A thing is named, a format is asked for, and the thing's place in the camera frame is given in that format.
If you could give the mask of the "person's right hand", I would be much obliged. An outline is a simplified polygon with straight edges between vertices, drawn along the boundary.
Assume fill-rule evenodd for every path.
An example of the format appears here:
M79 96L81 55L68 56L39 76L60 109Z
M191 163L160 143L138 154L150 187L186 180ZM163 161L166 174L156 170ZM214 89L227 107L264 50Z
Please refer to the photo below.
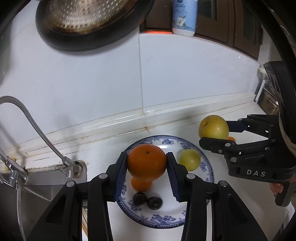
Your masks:
M271 189L274 196L277 196L283 191L283 185L278 183L269 183L269 188Z

